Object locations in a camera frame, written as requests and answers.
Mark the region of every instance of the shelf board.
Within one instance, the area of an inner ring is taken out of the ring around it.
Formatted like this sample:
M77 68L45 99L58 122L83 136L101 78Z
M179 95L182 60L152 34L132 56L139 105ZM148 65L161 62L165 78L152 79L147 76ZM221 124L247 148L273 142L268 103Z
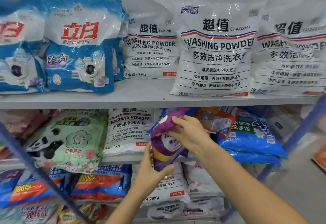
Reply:
M144 153L136 154L123 154L116 156L104 156L100 165L115 165L115 164L139 164L144 156ZM188 158L184 156L179 156L175 159L175 162L187 162L195 161L194 155L191 153L188 155Z
M275 94L253 94L253 98L194 97L171 95L174 80L125 79L115 82L109 94L52 91L0 96L0 109L89 109L89 108L154 108L254 106L314 104L319 97L296 97Z

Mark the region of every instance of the panda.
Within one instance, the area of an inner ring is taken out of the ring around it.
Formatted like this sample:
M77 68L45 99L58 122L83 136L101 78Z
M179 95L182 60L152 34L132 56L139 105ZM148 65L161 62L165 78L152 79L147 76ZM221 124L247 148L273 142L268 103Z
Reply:
M63 145L63 141L56 140L56 136L60 134L59 128L52 129L50 134L30 144L26 149L27 154L38 161L53 159L55 151Z

